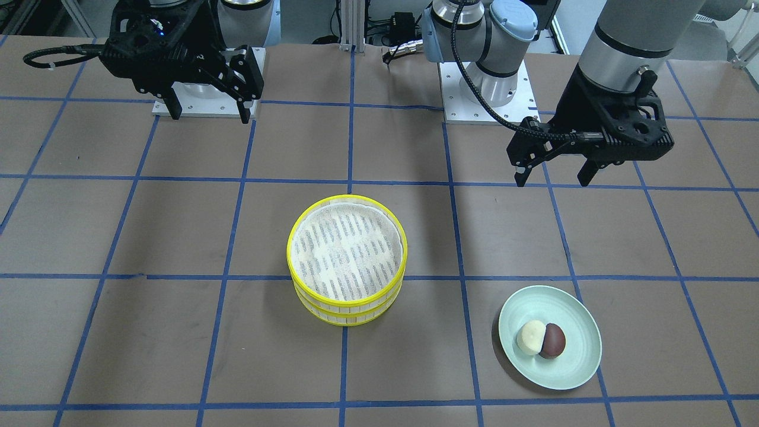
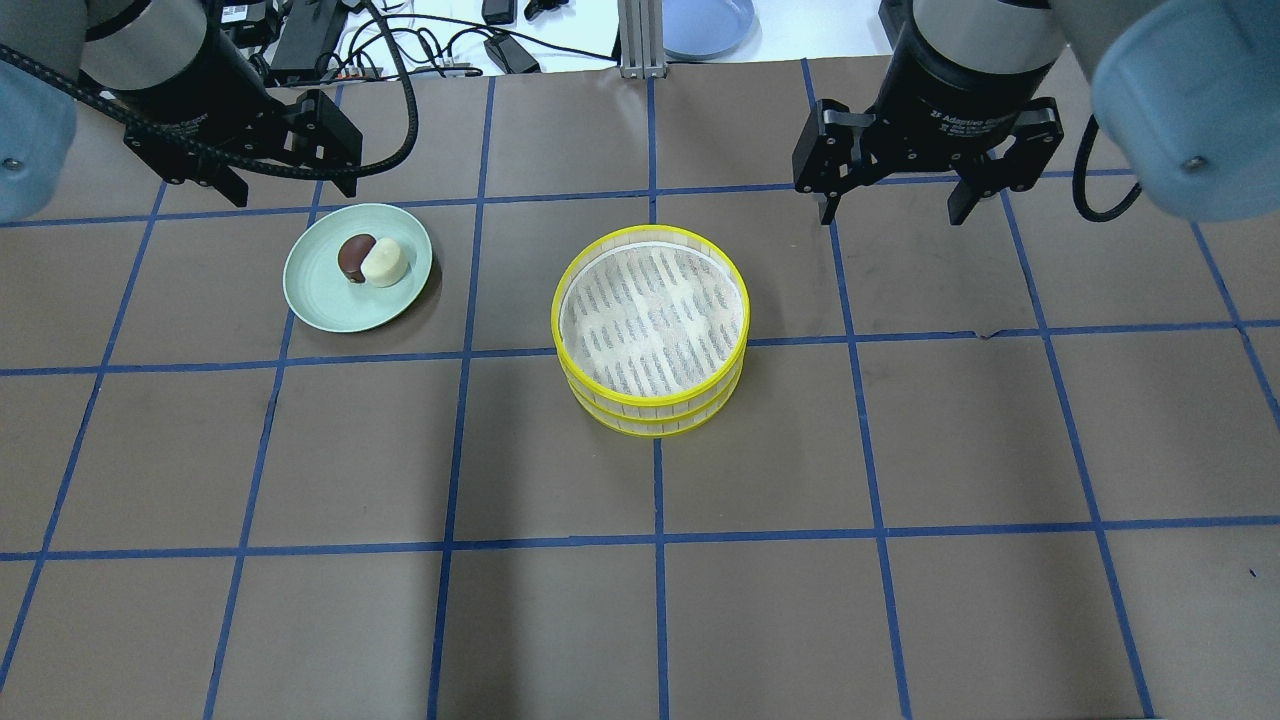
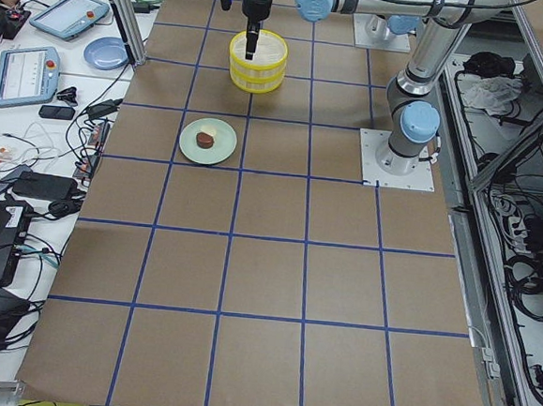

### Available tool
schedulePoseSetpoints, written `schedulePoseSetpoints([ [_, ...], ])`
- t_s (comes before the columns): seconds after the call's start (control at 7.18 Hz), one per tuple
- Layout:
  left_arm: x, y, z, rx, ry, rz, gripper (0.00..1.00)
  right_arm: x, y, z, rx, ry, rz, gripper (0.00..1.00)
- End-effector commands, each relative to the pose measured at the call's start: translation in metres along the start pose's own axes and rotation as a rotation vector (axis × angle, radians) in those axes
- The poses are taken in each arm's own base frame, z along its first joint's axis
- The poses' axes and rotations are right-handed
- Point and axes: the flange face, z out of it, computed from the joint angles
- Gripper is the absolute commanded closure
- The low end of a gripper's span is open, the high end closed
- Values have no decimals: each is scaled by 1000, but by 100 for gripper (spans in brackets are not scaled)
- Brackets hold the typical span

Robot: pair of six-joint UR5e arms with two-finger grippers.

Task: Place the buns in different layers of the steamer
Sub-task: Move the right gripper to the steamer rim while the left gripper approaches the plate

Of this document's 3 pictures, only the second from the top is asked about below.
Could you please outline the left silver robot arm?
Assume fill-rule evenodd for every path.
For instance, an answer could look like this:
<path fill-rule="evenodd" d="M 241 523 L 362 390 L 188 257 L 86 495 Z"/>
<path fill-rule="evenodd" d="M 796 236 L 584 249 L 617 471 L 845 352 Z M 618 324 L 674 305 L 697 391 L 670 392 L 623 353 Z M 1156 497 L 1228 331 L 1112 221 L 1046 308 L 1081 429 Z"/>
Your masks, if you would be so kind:
<path fill-rule="evenodd" d="M 204 1 L 3 4 L 3 219 L 46 208 L 76 137 L 79 99 L 122 123 L 163 181 L 233 205 L 244 173 L 328 181 L 352 195 L 364 138 L 310 90 L 271 96 Z"/>

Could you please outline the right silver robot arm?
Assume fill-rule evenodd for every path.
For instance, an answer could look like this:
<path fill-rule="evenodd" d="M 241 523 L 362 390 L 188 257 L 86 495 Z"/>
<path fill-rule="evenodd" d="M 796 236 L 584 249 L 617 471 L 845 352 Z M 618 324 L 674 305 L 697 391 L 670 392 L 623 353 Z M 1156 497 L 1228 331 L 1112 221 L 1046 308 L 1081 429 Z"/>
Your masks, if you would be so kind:
<path fill-rule="evenodd" d="M 1030 190 L 1062 142 L 1038 88 L 1065 49 L 1091 88 L 1073 200 L 1110 222 L 1140 197 L 1189 222 L 1277 210 L 1275 1 L 902 1 L 876 101 L 813 104 L 794 188 L 820 223 L 897 173 L 952 172 L 948 219 Z"/>

